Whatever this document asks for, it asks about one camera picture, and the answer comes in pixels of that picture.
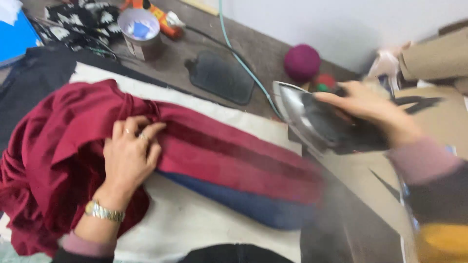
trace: blue fabric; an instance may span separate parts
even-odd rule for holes
[[[301,229],[306,222],[314,218],[314,205],[304,205],[297,202],[239,192],[225,186],[191,178],[187,175],[158,172],[175,183],[275,229]]]

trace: black cable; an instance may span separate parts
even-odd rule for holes
[[[189,25],[185,25],[185,28],[188,29],[188,30],[190,30],[190,31],[193,31],[193,32],[195,32],[195,33],[197,33],[197,34],[200,34],[200,35],[202,35],[202,36],[204,36],[204,37],[210,39],[211,41],[213,41],[213,42],[215,42],[215,43],[221,45],[222,47],[224,47],[224,48],[230,50],[231,52],[233,52],[234,54],[236,54],[236,55],[242,60],[242,62],[245,63],[245,65],[250,69],[250,71],[252,71],[252,73],[254,72],[254,71],[252,70],[252,67],[250,66],[250,64],[247,62],[247,60],[246,60],[239,52],[237,52],[235,49],[233,49],[232,47],[226,45],[225,43],[219,41],[218,39],[216,39],[216,38],[214,38],[214,37],[212,37],[212,36],[206,34],[206,33],[203,32],[203,31],[198,30],[198,29],[196,29],[196,28],[194,28],[194,27],[191,27],[191,26],[189,26]]]

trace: gold watch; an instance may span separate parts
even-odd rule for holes
[[[123,222],[125,218],[125,212],[111,211],[100,206],[97,200],[91,200],[88,202],[85,208],[85,214],[88,216],[108,219],[114,222]]]

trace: green cord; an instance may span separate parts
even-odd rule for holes
[[[226,29],[224,28],[224,20],[223,20],[223,0],[219,0],[219,20],[221,21],[221,29],[223,29],[223,35],[224,35],[224,39],[226,40],[226,44],[232,48],[231,46],[231,42],[229,42],[229,38],[227,38],[227,34],[226,34]],[[270,97],[270,94],[268,94],[268,91],[266,91],[265,87],[260,83],[260,81],[258,80],[258,78],[252,73],[252,71],[245,65],[245,63],[235,54],[233,53],[234,57],[237,59],[237,61],[242,65],[242,67],[247,71],[247,73],[249,73],[249,75],[252,77],[252,79],[255,80],[255,82],[257,83],[257,85],[262,89],[263,93],[265,93],[265,96],[266,98],[268,99],[268,102],[270,103],[271,107],[273,108],[273,110],[275,111],[276,115],[278,115],[278,117],[280,119],[283,119],[283,117],[281,116],[281,114],[278,112],[278,110],[276,109],[276,106],[275,104],[273,103],[273,101],[271,100],[271,97]]]

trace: green object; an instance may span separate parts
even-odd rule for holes
[[[318,91],[327,92],[327,91],[328,91],[328,87],[327,87],[327,85],[325,85],[325,84],[323,84],[323,83],[320,83],[319,85],[317,85],[317,90],[318,90]]]

